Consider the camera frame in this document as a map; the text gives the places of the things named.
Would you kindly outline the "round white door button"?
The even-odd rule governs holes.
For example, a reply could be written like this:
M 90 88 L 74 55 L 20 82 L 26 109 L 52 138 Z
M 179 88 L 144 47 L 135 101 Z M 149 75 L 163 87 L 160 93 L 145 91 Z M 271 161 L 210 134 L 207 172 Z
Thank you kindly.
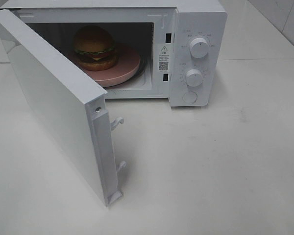
M 185 103 L 195 103 L 197 100 L 197 94 L 195 92 L 186 92 L 183 94 L 182 98 Z

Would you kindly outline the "pink round plate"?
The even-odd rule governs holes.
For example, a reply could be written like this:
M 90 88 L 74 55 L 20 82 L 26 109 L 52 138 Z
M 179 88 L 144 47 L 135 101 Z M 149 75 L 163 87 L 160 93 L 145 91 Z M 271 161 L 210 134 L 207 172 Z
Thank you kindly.
M 114 66 L 107 70 L 91 71 L 83 68 L 78 64 L 78 57 L 74 52 L 70 52 L 68 58 L 99 85 L 111 87 L 133 77 L 141 62 L 141 57 L 134 48 L 126 44 L 117 44 L 116 49 L 118 50 L 118 60 Z

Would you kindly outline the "white microwave door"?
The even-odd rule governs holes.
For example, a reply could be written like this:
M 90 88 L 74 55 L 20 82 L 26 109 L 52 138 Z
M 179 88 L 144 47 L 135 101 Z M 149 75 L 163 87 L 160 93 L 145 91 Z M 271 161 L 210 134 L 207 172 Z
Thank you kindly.
M 104 205 L 121 197 L 106 91 L 14 13 L 0 10 L 0 39 L 24 96 L 39 120 Z

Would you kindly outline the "burger with lettuce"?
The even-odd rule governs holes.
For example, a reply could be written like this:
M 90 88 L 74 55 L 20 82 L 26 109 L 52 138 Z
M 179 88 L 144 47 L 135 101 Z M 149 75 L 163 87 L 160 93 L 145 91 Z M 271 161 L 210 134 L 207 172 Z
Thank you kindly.
M 77 63 L 89 71 L 107 70 L 118 60 L 116 42 L 96 25 L 80 28 L 73 38 L 73 48 Z

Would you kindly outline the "glass microwave turntable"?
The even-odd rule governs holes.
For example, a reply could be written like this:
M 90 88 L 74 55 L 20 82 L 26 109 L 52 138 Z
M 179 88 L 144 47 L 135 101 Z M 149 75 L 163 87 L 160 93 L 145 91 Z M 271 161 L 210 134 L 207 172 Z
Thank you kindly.
M 128 84 L 131 86 L 141 84 L 141 80 L 144 78 L 144 73 L 147 66 L 147 58 L 141 57 L 140 64 L 136 73 L 128 80 Z

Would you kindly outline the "lower white control knob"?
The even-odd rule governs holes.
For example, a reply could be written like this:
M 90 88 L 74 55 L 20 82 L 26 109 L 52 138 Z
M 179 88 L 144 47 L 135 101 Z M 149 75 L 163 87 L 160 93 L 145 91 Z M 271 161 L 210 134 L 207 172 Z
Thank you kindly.
M 203 82 L 203 75 L 197 69 L 191 69 L 185 74 L 186 84 L 190 87 L 197 87 Z

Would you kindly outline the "white control knob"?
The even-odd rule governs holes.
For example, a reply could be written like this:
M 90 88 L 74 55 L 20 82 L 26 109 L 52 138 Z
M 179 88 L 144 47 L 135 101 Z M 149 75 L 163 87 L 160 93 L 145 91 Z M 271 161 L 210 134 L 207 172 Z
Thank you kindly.
M 190 54 L 194 58 L 202 58 L 209 52 L 210 42 L 207 37 L 198 35 L 189 42 Z
M 197 87 L 203 82 L 203 75 L 197 69 L 191 69 L 185 74 L 186 84 L 190 87 Z

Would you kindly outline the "white warning label sticker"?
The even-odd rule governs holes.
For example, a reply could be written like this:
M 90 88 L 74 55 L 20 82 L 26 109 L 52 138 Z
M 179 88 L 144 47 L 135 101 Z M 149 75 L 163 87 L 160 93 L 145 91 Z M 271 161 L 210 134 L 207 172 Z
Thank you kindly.
M 158 44 L 156 49 L 157 68 L 160 72 L 168 72 L 171 65 L 171 44 Z

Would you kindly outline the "white microwave oven body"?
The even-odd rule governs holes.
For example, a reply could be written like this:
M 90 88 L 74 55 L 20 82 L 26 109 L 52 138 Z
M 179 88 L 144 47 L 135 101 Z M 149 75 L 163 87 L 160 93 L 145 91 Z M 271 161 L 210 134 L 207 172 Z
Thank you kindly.
M 14 13 L 66 58 L 74 52 L 76 32 L 88 25 L 106 30 L 116 46 L 126 44 L 146 57 L 141 84 L 125 81 L 102 87 L 105 100 L 167 98 L 172 107 L 208 103 L 227 19 L 217 0 L 9 0 L 0 10 Z M 199 59 L 189 49 L 190 40 L 198 35 L 210 42 L 209 52 Z M 164 43 L 172 46 L 168 72 L 157 68 L 157 45 Z M 197 87 L 186 84 L 185 74 L 191 69 L 203 75 Z M 183 101 L 186 92 L 197 94 L 195 103 Z

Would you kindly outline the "upper white control knob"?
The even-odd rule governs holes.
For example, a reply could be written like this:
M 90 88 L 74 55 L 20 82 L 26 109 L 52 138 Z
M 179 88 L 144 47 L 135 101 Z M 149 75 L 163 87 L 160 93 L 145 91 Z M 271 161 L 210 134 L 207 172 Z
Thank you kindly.
M 198 35 L 189 42 L 190 54 L 194 58 L 202 58 L 209 52 L 210 42 L 207 37 Z

